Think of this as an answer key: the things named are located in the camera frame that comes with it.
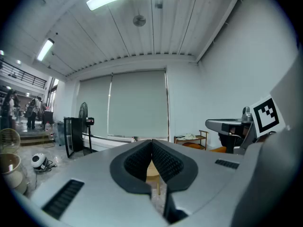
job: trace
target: gray roller blind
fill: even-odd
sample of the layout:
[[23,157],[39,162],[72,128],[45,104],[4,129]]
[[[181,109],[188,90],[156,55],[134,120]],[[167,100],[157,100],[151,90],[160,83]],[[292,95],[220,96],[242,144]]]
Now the gray roller blind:
[[108,116],[109,134],[167,137],[165,72],[144,71],[114,75]]
[[91,133],[95,136],[107,136],[107,106],[111,76],[101,77],[80,83],[77,97],[76,117],[83,102],[88,106],[88,117],[95,118]]

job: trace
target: white bucket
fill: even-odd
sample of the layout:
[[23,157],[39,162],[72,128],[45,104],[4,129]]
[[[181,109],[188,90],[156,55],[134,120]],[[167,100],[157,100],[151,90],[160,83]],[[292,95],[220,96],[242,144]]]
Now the white bucket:
[[25,193],[27,184],[21,169],[20,156],[13,153],[0,154],[0,170],[9,188],[21,194]]

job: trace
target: black metal railing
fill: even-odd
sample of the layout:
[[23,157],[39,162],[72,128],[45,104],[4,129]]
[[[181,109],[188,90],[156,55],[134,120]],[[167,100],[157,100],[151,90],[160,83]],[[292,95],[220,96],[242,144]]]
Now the black metal railing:
[[31,85],[44,88],[46,81],[36,77],[32,74],[29,74],[23,70],[20,70],[19,68],[5,62],[0,61],[0,74],[6,74],[12,78],[19,79],[21,81],[24,81],[26,83],[29,83]]

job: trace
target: fan stand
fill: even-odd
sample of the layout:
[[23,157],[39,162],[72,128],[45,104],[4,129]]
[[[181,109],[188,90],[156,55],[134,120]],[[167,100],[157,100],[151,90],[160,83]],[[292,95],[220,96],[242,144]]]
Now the fan stand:
[[90,152],[93,153],[93,150],[91,148],[90,126],[88,126],[88,128],[89,128],[89,148],[90,148]]

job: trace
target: pedestal fan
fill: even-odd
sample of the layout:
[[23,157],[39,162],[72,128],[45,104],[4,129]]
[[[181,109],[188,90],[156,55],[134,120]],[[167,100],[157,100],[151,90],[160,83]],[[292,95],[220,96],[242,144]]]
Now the pedestal fan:
[[81,124],[82,124],[82,133],[87,133],[87,128],[89,129],[89,148],[90,152],[92,153],[92,148],[91,148],[91,133],[90,133],[90,126],[94,125],[94,118],[88,118],[88,109],[87,109],[87,104],[84,102],[80,106],[79,110],[79,119],[81,119]]

